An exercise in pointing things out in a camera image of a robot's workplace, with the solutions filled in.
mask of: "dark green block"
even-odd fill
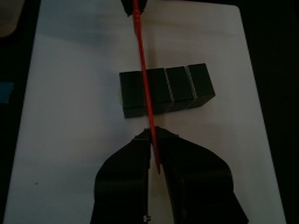
[[[153,113],[161,114],[166,112],[173,104],[164,69],[148,69],[146,77],[150,88]]]
[[[192,101],[192,86],[184,66],[165,68],[166,77],[172,90],[173,105],[169,112],[185,109]]]
[[[200,107],[214,96],[214,91],[205,64],[189,65],[188,71],[196,95],[194,101],[188,107],[190,109]]]
[[[138,71],[118,74],[125,118],[145,114],[142,77]]]

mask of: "red stick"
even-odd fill
[[[138,56],[140,56],[141,72],[142,72],[145,110],[146,110],[146,117],[148,117],[149,131],[150,131],[152,145],[153,145],[153,157],[154,157],[157,172],[160,173],[160,155],[157,150],[157,140],[156,140],[156,133],[154,133],[153,105],[152,105],[149,84],[148,84],[146,71],[145,71],[145,55],[144,55],[142,34],[141,34],[141,17],[140,17],[137,0],[133,0],[133,20],[134,20],[134,35],[137,39]]]

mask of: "black block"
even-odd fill
[[[186,71],[194,95],[194,101],[188,107],[190,109],[200,107],[214,96],[214,91],[205,64],[189,65],[186,66]]]
[[[161,114],[166,112],[169,107],[173,105],[164,69],[148,69],[146,76],[150,88],[153,113]]]
[[[138,71],[118,74],[125,118],[145,114],[142,77]]]
[[[165,73],[173,100],[173,105],[168,111],[172,112],[185,109],[190,105],[193,101],[192,86],[184,66],[165,68]]]

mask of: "white surface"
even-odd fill
[[[249,224],[284,224],[238,9],[152,0],[142,20],[148,68],[206,63],[216,91],[156,124],[226,161]],[[117,74],[138,69],[120,1],[41,1],[5,224],[89,223],[98,168],[146,125],[120,105]],[[172,224],[152,168],[150,223]]]

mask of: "white paper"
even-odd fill
[[[141,19],[148,68],[205,63],[216,92],[201,108],[157,115],[156,125],[225,160],[249,224],[285,223],[238,9],[152,0]],[[146,127],[121,111],[117,74],[134,70],[120,1],[42,0],[3,223],[89,223],[98,168]],[[173,223],[153,164],[149,215]]]

